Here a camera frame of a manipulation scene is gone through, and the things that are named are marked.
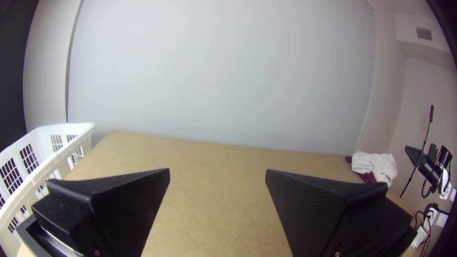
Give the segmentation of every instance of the white laundry basket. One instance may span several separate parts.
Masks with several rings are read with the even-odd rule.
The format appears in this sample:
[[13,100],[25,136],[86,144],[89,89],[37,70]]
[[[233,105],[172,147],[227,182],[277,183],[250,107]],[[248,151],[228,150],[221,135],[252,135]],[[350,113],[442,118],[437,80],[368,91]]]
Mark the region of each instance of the white laundry basket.
[[91,150],[93,123],[62,123],[34,129],[0,153],[0,245],[16,256],[16,227],[31,205],[48,194],[45,181],[61,179]]

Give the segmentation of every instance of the wooden tabletop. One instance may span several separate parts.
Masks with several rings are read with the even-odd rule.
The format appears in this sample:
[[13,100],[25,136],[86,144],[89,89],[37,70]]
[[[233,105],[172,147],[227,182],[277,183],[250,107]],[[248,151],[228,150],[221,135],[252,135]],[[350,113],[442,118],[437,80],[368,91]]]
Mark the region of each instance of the wooden tabletop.
[[[100,178],[157,168],[170,168],[171,181],[143,256],[291,257],[265,184],[265,171],[273,168],[362,183],[341,155],[124,131],[110,132],[65,179]],[[388,192],[387,197],[412,213],[397,196]],[[404,256],[414,256],[416,252],[409,249]]]

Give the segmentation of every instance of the white towel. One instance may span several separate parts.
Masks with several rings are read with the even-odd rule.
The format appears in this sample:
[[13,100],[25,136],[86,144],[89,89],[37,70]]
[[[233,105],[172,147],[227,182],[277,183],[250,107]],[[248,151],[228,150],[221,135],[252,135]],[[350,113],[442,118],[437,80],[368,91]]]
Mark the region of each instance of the white towel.
[[368,154],[356,151],[352,155],[351,166],[357,173],[373,172],[377,182],[386,182],[389,187],[397,177],[397,165],[391,154]]

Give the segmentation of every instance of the air vent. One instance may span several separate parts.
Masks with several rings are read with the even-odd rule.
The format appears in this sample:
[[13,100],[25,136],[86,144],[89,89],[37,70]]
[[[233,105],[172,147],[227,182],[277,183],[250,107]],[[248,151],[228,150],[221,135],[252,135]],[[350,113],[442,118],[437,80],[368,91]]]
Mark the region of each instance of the air vent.
[[433,41],[431,30],[424,28],[416,28],[416,31],[418,38]]

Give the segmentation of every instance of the electrical outlet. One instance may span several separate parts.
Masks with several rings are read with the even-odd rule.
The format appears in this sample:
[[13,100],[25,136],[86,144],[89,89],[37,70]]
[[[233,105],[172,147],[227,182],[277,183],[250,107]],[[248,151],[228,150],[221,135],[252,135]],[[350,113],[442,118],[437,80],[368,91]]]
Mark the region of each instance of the electrical outlet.
[[453,188],[451,196],[449,196],[449,200],[454,201],[454,199],[456,198],[456,192],[457,192],[457,190],[455,188]]
[[449,193],[451,192],[452,185],[451,183],[447,184],[447,188],[444,190],[443,195],[441,195],[441,192],[438,192],[439,197],[443,200],[447,200],[447,197],[449,196]]
[[[433,222],[435,221],[435,218],[438,216],[438,211],[433,208],[430,208],[430,209],[428,209],[428,212],[425,214],[425,216],[427,216],[427,214],[429,214],[431,216],[430,225],[433,226]],[[425,231],[430,230],[430,227],[428,226],[427,218],[425,218],[425,220],[424,220],[424,229],[425,229]]]
[[437,219],[437,226],[438,227],[444,227],[444,225],[446,225],[446,221],[447,221],[447,215],[443,214],[443,213],[440,213],[439,217]]

